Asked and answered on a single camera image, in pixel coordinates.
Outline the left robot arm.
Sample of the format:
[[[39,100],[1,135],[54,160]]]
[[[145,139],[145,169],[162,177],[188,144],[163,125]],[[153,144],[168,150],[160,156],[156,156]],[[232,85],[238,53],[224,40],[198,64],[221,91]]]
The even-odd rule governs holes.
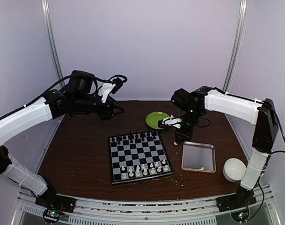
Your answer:
[[[58,83],[64,80],[68,83],[61,89],[56,89]],[[124,75],[114,75],[106,80],[85,71],[74,70],[29,103],[1,116],[0,175],[6,176],[41,197],[49,208],[56,208],[60,198],[52,184],[16,161],[5,144],[38,124],[55,120],[66,114],[75,117],[95,113],[102,121],[122,114],[124,108],[112,98],[112,95],[127,81]]]

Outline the metal wooden tray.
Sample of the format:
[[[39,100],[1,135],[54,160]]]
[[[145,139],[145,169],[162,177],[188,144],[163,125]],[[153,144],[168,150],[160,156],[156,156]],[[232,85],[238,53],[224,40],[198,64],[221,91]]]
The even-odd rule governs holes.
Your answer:
[[[184,142],[181,169],[190,172],[215,173],[215,147],[212,144]]]

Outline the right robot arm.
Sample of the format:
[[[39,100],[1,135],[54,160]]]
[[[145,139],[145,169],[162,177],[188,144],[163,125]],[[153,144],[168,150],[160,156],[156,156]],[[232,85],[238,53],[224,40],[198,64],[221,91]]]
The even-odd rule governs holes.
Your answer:
[[[169,119],[175,127],[175,144],[192,139],[194,127],[208,111],[223,113],[233,120],[243,120],[253,126],[252,150],[246,171],[240,181],[242,188],[233,195],[232,202],[242,207],[250,200],[250,190],[267,169],[278,134],[279,122],[273,100],[250,99],[222,91],[217,87],[202,86],[192,92],[181,88],[174,92],[171,102],[184,114]]]

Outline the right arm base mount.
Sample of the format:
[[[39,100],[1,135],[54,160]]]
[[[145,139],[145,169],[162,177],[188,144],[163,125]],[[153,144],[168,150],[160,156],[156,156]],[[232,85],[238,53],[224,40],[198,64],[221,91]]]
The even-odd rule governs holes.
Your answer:
[[[247,222],[250,218],[250,205],[257,202],[254,196],[249,197],[247,200],[244,198],[238,199],[236,194],[218,197],[216,199],[219,212],[230,212],[233,221],[238,223]]]

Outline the black white chessboard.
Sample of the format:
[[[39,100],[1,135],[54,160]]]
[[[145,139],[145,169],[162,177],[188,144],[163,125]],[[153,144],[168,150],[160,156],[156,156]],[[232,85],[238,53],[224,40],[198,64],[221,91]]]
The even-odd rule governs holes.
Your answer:
[[[109,136],[107,140],[112,185],[132,183],[174,174],[168,153],[157,130]],[[166,160],[165,165],[168,165],[167,171],[163,169],[165,165],[162,164],[162,161],[164,159]],[[161,172],[157,172],[157,167],[159,166],[155,166],[155,162],[159,162],[159,166],[162,167]],[[150,173],[152,168],[149,165],[151,163],[153,163],[153,168],[155,168],[155,174]],[[147,176],[143,175],[144,169],[141,169],[142,164],[145,165],[148,171]],[[136,176],[137,165],[140,165],[141,175],[139,177]],[[133,168],[133,177],[129,176],[130,167]],[[122,178],[123,173],[128,175],[127,179]]]

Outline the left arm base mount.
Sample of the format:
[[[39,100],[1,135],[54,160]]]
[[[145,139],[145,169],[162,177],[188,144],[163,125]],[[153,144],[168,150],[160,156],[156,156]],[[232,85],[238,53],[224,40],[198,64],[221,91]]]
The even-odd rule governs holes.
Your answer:
[[[66,213],[73,213],[76,199],[62,195],[55,196],[55,200],[47,201],[41,196],[35,196],[35,204],[45,207],[42,218],[47,224],[57,223]]]

